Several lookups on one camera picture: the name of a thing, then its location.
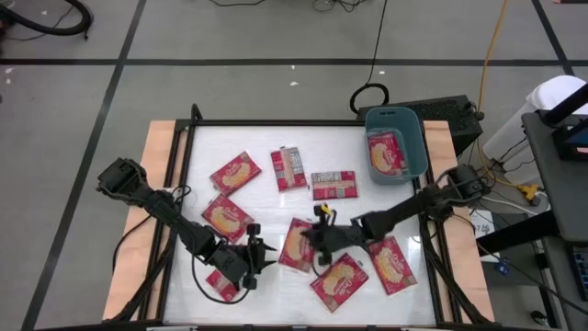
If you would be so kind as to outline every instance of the blue object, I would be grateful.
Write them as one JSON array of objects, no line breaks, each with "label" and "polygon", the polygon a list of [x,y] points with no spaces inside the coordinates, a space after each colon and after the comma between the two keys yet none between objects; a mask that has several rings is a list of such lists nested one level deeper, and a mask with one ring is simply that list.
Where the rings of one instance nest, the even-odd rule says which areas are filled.
[{"label": "blue object", "polygon": [[[372,164],[369,155],[368,136],[392,131],[401,147],[408,169],[400,176],[380,173]],[[424,174],[429,166],[424,149],[421,122],[414,111],[406,107],[375,107],[366,115],[366,146],[369,176],[381,185],[400,185]]]},{"label": "blue object", "polygon": [[508,275],[508,272],[510,271],[506,262],[508,262],[508,258],[501,258],[500,262],[496,263],[494,266],[496,271],[502,273],[504,276]]}]

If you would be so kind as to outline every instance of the white container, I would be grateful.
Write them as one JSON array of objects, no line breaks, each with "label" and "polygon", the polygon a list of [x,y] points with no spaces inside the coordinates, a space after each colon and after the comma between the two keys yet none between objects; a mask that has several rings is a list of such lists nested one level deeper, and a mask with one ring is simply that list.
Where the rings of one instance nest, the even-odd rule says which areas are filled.
[{"label": "white container", "polygon": [[[537,86],[533,92],[526,96],[526,103],[523,107],[484,144],[482,149],[486,156],[497,159],[513,145],[525,138],[522,128],[523,122],[521,121],[523,114],[533,112],[537,109],[552,110],[584,84],[586,82],[580,78],[561,75],[551,78],[547,82]],[[588,105],[576,110],[574,114],[588,114]],[[516,146],[503,159],[504,170],[508,171],[516,168],[514,171],[507,172],[505,174],[506,178],[515,184],[536,182],[536,178],[539,177],[539,172],[535,162],[521,165],[523,162],[531,160],[533,160],[533,153],[527,142]]]}]

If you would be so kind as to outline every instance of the blue plastic bin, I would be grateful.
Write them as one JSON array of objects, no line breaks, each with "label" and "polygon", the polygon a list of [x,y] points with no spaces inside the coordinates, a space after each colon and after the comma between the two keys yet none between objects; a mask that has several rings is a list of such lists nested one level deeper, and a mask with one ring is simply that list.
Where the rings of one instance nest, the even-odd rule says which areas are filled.
[{"label": "blue plastic bin", "polygon": [[[384,175],[371,164],[368,136],[385,131],[394,132],[406,159],[408,170],[401,176]],[[375,107],[370,110],[366,115],[366,147],[369,175],[375,183],[381,185],[404,184],[424,174],[429,166],[421,122],[414,111],[406,107]]]}]

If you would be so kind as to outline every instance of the white tabletop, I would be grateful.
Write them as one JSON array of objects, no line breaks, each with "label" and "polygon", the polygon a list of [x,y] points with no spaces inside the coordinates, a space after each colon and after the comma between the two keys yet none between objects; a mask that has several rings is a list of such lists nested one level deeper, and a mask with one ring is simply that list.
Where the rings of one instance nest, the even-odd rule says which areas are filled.
[{"label": "white tabletop", "polygon": [[[278,193],[270,153],[281,146],[298,147],[307,180],[313,172],[353,170],[359,192],[357,199],[327,200],[338,211],[337,224],[367,211],[387,210],[413,195],[412,183],[401,186],[377,185],[369,177],[363,127],[198,127],[190,160],[187,184],[193,189],[184,203],[183,214],[190,221],[205,224],[200,216],[218,194],[209,176],[247,151],[262,173],[230,199],[262,226],[259,235],[277,249],[266,259],[279,257],[292,217],[311,219],[311,191],[296,188]],[[257,290],[244,301],[224,305],[207,300],[192,280],[191,255],[178,241],[169,283],[164,321],[168,324],[214,325],[434,325],[435,316],[420,241],[418,220],[413,217],[396,226],[394,235],[417,284],[386,295],[369,256],[358,247],[334,254],[334,260],[349,253],[363,264],[369,280],[334,313],[330,313],[311,282],[316,276],[288,266],[274,264],[257,276]],[[246,242],[246,235],[240,243]],[[210,295],[220,296],[205,278],[213,267],[196,263],[198,280]]]}]

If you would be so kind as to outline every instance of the black vacuum hose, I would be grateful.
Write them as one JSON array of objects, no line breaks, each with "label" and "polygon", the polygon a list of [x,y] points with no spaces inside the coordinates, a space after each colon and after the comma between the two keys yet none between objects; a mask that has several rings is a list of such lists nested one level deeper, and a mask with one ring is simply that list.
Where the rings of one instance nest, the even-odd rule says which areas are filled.
[{"label": "black vacuum hose", "polygon": [[50,28],[45,27],[39,23],[35,23],[31,20],[28,20],[21,15],[13,12],[12,10],[6,8],[5,6],[0,5],[0,13],[6,15],[7,17],[12,18],[18,24],[21,24],[29,29],[34,29],[35,31],[53,35],[53,36],[73,36],[78,33],[82,33],[87,31],[92,24],[92,16],[88,11],[88,8],[84,6],[81,2],[77,0],[65,0],[66,3],[72,5],[75,9],[77,9],[82,14],[82,20],[77,25],[71,28]]}]

